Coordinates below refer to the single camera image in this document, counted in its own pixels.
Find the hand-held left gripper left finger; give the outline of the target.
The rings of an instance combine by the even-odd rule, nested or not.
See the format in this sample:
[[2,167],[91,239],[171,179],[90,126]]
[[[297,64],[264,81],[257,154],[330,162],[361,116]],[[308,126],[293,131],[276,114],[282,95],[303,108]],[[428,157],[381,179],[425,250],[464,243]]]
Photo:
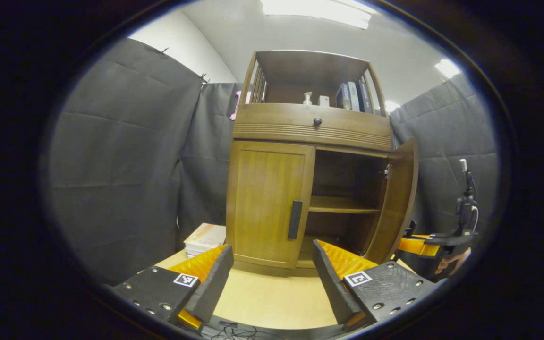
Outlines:
[[234,262],[232,247],[222,245],[169,268],[151,265],[111,291],[151,318],[199,331],[210,322]]

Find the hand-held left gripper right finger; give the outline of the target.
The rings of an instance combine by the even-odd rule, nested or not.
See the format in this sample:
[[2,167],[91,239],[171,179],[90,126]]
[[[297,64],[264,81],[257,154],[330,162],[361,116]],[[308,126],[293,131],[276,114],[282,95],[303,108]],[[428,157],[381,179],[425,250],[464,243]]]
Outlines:
[[376,264],[319,239],[312,244],[312,261],[335,319],[346,331],[410,310],[439,286],[395,261]]

